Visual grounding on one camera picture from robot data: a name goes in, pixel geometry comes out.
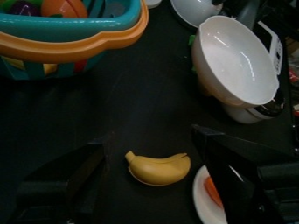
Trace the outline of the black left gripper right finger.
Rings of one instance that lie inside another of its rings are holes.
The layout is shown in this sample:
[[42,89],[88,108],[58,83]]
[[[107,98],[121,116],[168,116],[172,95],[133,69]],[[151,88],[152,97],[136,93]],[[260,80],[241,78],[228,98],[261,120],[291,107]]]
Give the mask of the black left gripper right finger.
[[299,157],[197,124],[191,138],[228,224],[299,224]]

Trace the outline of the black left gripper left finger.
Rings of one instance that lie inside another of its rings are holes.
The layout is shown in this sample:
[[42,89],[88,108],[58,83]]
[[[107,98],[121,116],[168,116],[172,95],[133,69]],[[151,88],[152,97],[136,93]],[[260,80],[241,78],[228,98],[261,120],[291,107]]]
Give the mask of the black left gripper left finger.
[[95,138],[34,170],[18,186],[6,224],[80,224],[77,197],[104,159],[104,141]]

